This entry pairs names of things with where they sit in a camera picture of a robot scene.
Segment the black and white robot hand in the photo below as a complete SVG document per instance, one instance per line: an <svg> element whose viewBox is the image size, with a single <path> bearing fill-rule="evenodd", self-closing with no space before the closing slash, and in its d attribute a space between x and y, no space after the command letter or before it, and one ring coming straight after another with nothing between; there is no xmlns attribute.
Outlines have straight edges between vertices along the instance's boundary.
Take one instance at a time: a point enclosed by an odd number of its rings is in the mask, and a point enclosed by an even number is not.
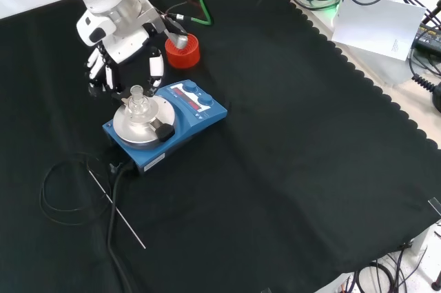
<svg viewBox="0 0 441 293"><path fill-rule="evenodd" d="M119 65L138 54L156 35L166 31L165 21L154 8L144 11L86 11L76 23L81 40L93 48L86 67L88 90L97 97L124 90Z"/></svg>

